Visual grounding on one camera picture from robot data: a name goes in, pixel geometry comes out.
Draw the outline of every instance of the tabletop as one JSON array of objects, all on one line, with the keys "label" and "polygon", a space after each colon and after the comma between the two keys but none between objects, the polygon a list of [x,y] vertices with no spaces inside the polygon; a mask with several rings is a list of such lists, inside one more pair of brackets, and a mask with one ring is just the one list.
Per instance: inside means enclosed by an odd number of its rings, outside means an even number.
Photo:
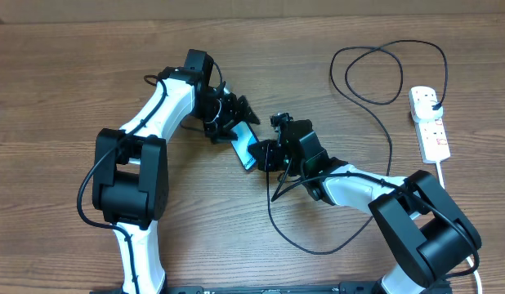
[{"label": "tabletop", "polygon": [[[123,282],[113,233],[80,220],[76,194],[98,132],[128,122],[152,95],[145,74],[183,65],[190,48],[207,51],[262,120],[253,126],[261,140],[275,137],[269,117],[289,112],[313,122],[330,156],[383,174],[381,128],[336,93],[328,69],[340,48],[407,38],[433,42],[447,55],[446,189],[483,239],[485,291],[505,293],[505,15],[0,25],[0,293],[87,293]],[[421,44],[388,50],[403,64],[404,90],[391,105],[369,108],[393,139],[391,174],[436,173],[422,163],[407,92],[428,85],[440,93],[442,59]],[[345,68],[362,52],[337,57],[333,74],[342,90]],[[373,54],[349,79],[360,94],[383,101],[395,95],[400,75],[391,57]],[[170,286],[335,284],[380,278],[396,263],[374,222],[331,256],[286,243],[267,215],[265,173],[246,172],[230,144],[179,128],[168,143],[168,168],[159,247]],[[102,221],[90,187],[83,203]],[[315,202],[303,188],[272,209],[290,238],[321,251],[368,218]],[[475,289],[472,276],[451,282],[456,293]]]}]

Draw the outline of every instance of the smartphone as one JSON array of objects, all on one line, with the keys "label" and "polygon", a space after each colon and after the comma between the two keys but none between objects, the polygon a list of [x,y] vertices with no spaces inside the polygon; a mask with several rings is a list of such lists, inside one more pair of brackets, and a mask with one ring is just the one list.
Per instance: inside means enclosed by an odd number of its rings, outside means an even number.
[{"label": "smartphone", "polygon": [[256,164],[256,159],[247,151],[247,148],[258,142],[256,134],[247,122],[241,122],[231,129],[238,137],[230,143],[238,155],[239,160],[244,165],[246,171],[250,170]]}]

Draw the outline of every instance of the white power strip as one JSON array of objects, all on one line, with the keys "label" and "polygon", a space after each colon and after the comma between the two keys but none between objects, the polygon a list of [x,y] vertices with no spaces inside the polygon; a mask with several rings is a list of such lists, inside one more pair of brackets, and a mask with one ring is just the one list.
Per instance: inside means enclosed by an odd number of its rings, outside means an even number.
[{"label": "white power strip", "polygon": [[[413,116],[416,135],[418,136],[419,149],[424,163],[435,163],[438,171],[440,185],[445,188],[441,162],[450,157],[449,142],[441,116],[443,107],[438,110],[432,109],[437,104],[434,89],[425,86],[413,87],[409,91],[410,112]],[[471,257],[467,257],[467,263],[472,267],[474,263]],[[478,294],[483,293],[481,277],[478,271],[474,271],[476,289]]]}]

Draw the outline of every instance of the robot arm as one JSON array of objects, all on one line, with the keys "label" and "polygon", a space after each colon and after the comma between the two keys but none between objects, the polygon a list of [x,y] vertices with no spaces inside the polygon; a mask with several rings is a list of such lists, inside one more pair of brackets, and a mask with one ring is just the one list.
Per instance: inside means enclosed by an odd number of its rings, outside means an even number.
[{"label": "robot arm", "polygon": [[[248,149],[260,170],[301,176],[314,200],[374,216],[398,265],[373,291],[420,293],[481,247],[474,226],[430,173],[389,177],[360,171],[328,156],[311,121],[294,121],[289,114],[277,114],[270,121],[277,140],[264,140]],[[429,212],[436,212],[434,219],[418,228],[413,219]]]},{"label": "robot arm", "polygon": [[[205,136],[212,143],[236,140],[231,129],[242,121],[260,123],[244,96],[237,98],[232,92],[223,91],[225,82],[218,88],[208,85],[212,65],[206,52],[190,50],[184,67],[166,68],[158,75],[163,84],[157,82],[156,91],[134,119],[118,131],[104,129],[96,138],[96,163],[124,138],[93,178],[93,206],[103,212],[105,221],[124,229],[132,240],[136,277],[132,275],[125,237],[114,231],[125,279],[122,289],[110,293],[158,294],[167,287],[159,259],[157,226],[168,199],[167,143],[181,120],[189,114],[200,118]],[[165,100],[159,106],[164,91]],[[127,137],[150,114],[147,124]],[[117,170],[117,164],[128,163],[140,165],[140,173]]]}]

